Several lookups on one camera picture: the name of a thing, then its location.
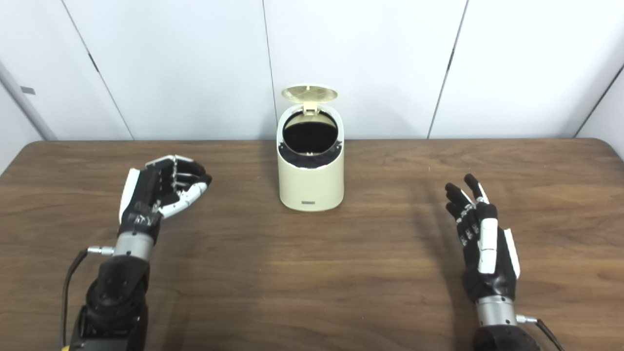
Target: open lid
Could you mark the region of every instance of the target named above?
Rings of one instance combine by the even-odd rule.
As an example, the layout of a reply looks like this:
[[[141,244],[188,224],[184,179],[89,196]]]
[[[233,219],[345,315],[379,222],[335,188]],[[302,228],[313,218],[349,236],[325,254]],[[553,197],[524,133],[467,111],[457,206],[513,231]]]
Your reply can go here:
[[[338,97],[334,89],[315,84],[287,87],[281,91],[281,95],[289,101],[303,104],[304,112],[308,116],[318,112],[317,103],[332,101]]]

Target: trash can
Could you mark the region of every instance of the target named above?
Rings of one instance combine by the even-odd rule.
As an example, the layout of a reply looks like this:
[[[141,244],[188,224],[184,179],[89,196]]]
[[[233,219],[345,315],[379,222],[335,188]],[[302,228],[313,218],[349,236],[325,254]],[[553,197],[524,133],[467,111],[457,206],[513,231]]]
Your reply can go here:
[[[344,197],[344,129],[340,115],[320,104],[338,93],[320,85],[297,85],[281,95],[295,105],[277,129],[280,199],[300,211],[324,211]]]

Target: black robotic finger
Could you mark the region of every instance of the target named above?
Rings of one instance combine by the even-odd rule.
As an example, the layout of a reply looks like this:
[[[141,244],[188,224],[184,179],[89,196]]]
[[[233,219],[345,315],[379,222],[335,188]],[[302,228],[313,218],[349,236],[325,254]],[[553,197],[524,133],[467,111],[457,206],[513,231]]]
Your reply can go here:
[[[446,190],[446,198],[455,204],[455,206],[465,209],[467,206],[473,205],[470,197],[455,184],[447,183],[444,189]]]
[[[149,162],[145,165],[145,168],[154,168],[158,169],[163,173],[173,173],[173,166],[175,162],[167,157],[162,157],[160,159]]]
[[[178,173],[175,177],[176,182],[186,183],[190,185],[195,184],[197,182],[197,179],[199,179],[199,175],[190,173]]]
[[[455,218],[455,222],[457,223],[457,236],[459,236],[462,245],[466,246],[468,240],[474,237],[474,233],[470,231],[470,226],[462,220],[461,210],[459,210],[455,204],[449,202],[446,204],[446,210]]]
[[[168,193],[167,195],[163,195],[163,197],[160,200],[160,206],[162,207],[162,206],[174,204],[178,201],[180,201],[180,196],[178,195],[177,192],[173,191],[173,192]]]
[[[193,184],[176,182],[175,188],[176,188],[176,191],[188,191],[191,188],[191,185]]]
[[[479,220],[476,217],[475,210],[473,208],[465,210],[463,212],[464,215],[462,217],[462,221],[468,230],[468,239],[478,238],[479,237]]]
[[[191,159],[181,159],[178,156],[177,172],[182,174],[194,174],[196,176],[202,176],[206,174],[206,170],[199,163]]]
[[[457,208],[454,203],[449,202],[446,204],[446,211],[448,211],[455,220],[462,218],[462,210]]]
[[[210,174],[202,174],[198,179],[198,183],[206,183],[206,187],[212,183],[212,176]]]
[[[486,204],[489,203],[489,200],[487,198],[487,195],[485,194],[485,191],[483,190],[483,187],[481,186],[481,183],[477,180],[477,178],[474,177],[474,175],[470,173],[466,174],[466,176],[464,177],[464,181],[472,190],[472,193],[474,194],[474,199],[477,202],[485,202]]]

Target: black hose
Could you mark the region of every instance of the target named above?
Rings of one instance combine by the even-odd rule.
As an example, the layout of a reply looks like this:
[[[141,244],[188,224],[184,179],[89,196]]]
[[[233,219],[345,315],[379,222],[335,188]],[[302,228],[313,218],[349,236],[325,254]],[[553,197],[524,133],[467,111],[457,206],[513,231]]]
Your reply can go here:
[[[69,269],[67,270],[67,275],[65,276],[65,282],[63,283],[63,294],[61,297],[61,349],[65,346],[67,346],[67,337],[66,337],[66,332],[67,332],[67,293],[69,291],[69,282],[72,279],[72,274],[74,274],[74,272],[76,271],[76,268],[78,268],[78,266],[80,265],[80,263],[82,262],[82,260],[84,260],[85,257],[87,257],[88,251],[87,249],[84,249],[80,252],[78,252],[78,255],[76,256],[76,258],[74,259],[74,261],[72,262],[72,264],[69,266]]]
[[[546,326],[546,324],[541,320],[538,319],[537,323],[535,323],[537,325],[537,327],[544,332],[544,334],[546,334],[546,336],[548,337],[548,339],[550,339],[550,341],[552,341],[553,344],[555,344],[557,350],[559,351],[565,351],[563,349],[563,346],[561,346],[561,344],[559,343],[559,341],[557,340],[555,334],[553,334],[550,329],[548,329],[548,327]]]

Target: wood grain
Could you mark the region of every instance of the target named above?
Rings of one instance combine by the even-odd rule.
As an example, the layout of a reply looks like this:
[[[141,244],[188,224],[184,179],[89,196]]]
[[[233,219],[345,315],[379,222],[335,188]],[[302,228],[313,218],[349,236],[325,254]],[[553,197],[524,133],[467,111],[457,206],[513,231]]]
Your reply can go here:
[[[568,351],[624,348],[624,164],[594,139],[516,139],[348,141],[344,202],[323,213],[281,204],[270,141],[30,144],[0,177],[0,350],[57,349],[67,267],[114,244],[128,168],[165,154],[214,181],[162,225],[146,350],[470,350],[444,210],[467,172],[514,230],[517,311]],[[102,259],[74,277],[72,323]]]

